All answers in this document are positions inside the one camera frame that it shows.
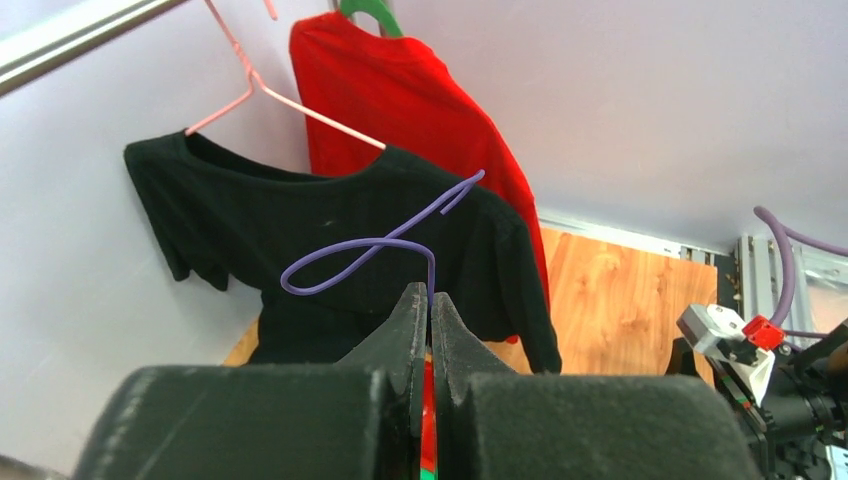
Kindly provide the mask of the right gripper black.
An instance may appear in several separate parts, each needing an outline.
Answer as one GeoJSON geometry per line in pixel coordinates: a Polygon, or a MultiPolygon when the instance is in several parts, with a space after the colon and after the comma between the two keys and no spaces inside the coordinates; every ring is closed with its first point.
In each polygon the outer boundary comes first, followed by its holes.
{"type": "Polygon", "coordinates": [[[683,337],[672,342],[665,375],[684,375],[702,380],[707,385],[714,384],[714,371],[707,357],[694,351],[683,337]]]}

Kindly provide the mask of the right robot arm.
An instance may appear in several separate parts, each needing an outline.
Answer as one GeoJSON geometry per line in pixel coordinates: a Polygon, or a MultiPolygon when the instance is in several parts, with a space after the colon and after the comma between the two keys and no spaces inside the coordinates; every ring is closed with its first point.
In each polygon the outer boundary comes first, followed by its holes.
{"type": "Polygon", "coordinates": [[[677,320],[669,375],[699,375],[696,355],[729,404],[763,479],[829,479],[827,448],[847,446],[847,325],[806,349],[763,316],[696,305],[677,320]]]}

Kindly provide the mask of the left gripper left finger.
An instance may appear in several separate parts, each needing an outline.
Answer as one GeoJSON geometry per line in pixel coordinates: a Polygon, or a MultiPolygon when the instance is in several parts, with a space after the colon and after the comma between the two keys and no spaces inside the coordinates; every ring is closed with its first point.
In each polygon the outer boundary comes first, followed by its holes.
{"type": "Polygon", "coordinates": [[[415,479],[427,294],[333,364],[141,368],[115,391],[77,479],[415,479]]]}

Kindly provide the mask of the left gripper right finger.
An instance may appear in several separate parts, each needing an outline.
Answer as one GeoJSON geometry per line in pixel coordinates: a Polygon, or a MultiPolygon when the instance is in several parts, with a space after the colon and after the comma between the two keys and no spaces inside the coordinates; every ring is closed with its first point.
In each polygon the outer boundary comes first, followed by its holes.
{"type": "Polygon", "coordinates": [[[672,376],[522,375],[465,326],[445,293],[431,308],[442,479],[755,479],[729,405],[672,376]]]}

